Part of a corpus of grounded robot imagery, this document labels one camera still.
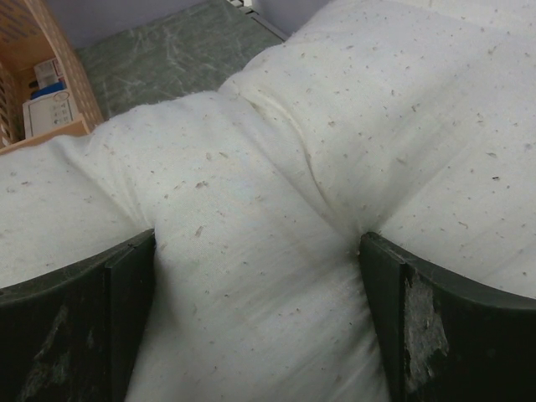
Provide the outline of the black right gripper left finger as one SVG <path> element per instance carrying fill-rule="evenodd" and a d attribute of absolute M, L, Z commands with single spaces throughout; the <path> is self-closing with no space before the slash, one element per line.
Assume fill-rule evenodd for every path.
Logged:
<path fill-rule="evenodd" d="M 3 401 L 123 401 L 155 290 L 147 230 L 1 290 Z"/>

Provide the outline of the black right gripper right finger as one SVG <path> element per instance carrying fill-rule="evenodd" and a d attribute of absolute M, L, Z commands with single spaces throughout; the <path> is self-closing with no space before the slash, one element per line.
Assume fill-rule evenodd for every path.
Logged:
<path fill-rule="evenodd" d="M 533 401 L 535 300 L 362 236 L 359 268 L 393 401 Z"/>

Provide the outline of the white pillow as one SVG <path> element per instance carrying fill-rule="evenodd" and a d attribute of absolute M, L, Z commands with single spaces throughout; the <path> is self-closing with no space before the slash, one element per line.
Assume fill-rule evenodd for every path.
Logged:
<path fill-rule="evenodd" d="M 535 294 L 535 4 L 334 1 L 217 91 L 1 159 L 1 283 L 153 229 L 131 401 L 385 401 L 373 231 Z"/>

